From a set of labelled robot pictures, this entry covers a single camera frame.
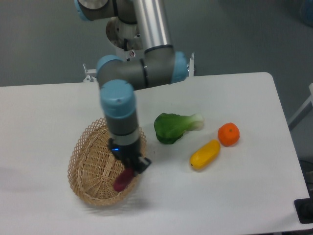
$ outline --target gray floor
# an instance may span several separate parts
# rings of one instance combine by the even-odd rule
[[[197,75],[266,71],[286,118],[313,82],[313,28],[294,0],[166,0],[177,50],[195,51]],[[80,21],[71,0],[0,2],[0,86],[80,82],[82,63],[114,53],[107,20]],[[293,131],[300,158],[313,161],[313,112]]]

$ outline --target cable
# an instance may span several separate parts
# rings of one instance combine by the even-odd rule
[[[309,162],[309,161],[306,161],[306,160],[299,160],[299,162],[301,162],[301,163],[309,163],[309,164],[312,164],[312,165],[313,165],[313,163],[311,163],[311,162]]]

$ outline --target silver arm tube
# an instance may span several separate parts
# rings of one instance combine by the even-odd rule
[[[143,49],[171,45],[163,0],[134,0]]]

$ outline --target blue joint cap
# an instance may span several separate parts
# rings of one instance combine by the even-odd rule
[[[74,0],[74,3],[75,3],[75,7],[76,7],[76,10],[77,10],[77,12],[78,12],[78,15],[79,15],[80,19],[82,19],[83,21],[90,21],[90,20],[84,15],[84,13],[82,12],[82,9],[80,9],[78,0]]]
[[[116,56],[116,55],[106,55],[103,56],[97,63],[96,66],[96,70],[97,70],[97,77],[98,77],[98,73],[100,71],[100,69],[108,62],[112,61],[112,60],[120,60],[123,61],[120,57]]]
[[[134,88],[125,80],[111,80],[100,90],[101,106],[106,116],[123,119],[136,110]]]
[[[171,83],[181,82],[187,77],[187,60],[183,52],[176,51]]]

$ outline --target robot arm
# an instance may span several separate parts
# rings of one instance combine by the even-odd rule
[[[140,174],[151,161],[140,154],[134,90],[183,81],[186,59],[171,44],[162,0],[76,0],[77,6],[81,17],[88,20],[117,16],[125,24],[138,23],[144,58],[124,62],[107,55],[96,70],[109,148],[126,168]]]

